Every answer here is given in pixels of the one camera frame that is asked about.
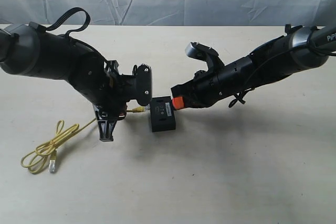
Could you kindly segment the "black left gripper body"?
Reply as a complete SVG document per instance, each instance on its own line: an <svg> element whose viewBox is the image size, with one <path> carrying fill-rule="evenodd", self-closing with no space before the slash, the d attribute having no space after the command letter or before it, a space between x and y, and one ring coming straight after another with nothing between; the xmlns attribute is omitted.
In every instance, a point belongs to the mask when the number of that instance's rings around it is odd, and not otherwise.
<svg viewBox="0 0 336 224"><path fill-rule="evenodd" d="M99 129L99 140L113 141L113 130L118 121L125 116L119 116L127 111L127 103L134 99L134 75L120 74L118 62L111 60L104 68L106 78L100 87L103 92L102 101L94 105L94 112Z"/></svg>

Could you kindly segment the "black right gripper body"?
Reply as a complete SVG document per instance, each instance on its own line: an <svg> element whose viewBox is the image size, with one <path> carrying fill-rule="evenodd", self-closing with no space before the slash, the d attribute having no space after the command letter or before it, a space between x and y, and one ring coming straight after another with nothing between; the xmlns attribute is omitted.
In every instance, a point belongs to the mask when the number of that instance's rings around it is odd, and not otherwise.
<svg viewBox="0 0 336 224"><path fill-rule="evenodd" d="M199 70L194 78L171 88L173 98L183 97L185 108L209 108L218 101L216 73Z"/></svg>

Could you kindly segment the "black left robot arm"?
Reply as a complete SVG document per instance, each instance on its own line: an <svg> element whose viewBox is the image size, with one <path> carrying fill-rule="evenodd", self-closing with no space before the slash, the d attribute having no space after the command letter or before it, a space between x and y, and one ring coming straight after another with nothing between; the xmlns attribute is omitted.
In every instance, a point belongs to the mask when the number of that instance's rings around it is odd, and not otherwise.
<svg viewBox="0 0 336 224"><path fill-rule="evenodd" d="M12 75L67 82L93 105L103 142L113 141L116 123L126 115L118 66L85 42L65 35L24 24L1 29L1 69Z"/></svg>

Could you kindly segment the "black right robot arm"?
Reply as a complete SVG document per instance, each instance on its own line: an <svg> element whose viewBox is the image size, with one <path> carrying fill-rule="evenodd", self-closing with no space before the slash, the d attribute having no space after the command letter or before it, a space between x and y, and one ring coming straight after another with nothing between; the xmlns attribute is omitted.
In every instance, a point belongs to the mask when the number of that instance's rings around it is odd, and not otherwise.
<svg viewBox="0 0 336 224"><path fill-rule="evenodd" d="M231 96L234 99L228 105L230 108L238 102L245 104L248 92L294 73L321 67L335 56L335 25L319 29L287 24L285 33L227 65L215 49L191 42L186 55L206 62L208 70L199 70L190 81L171 88L174 109L209 108Z"/></svg>

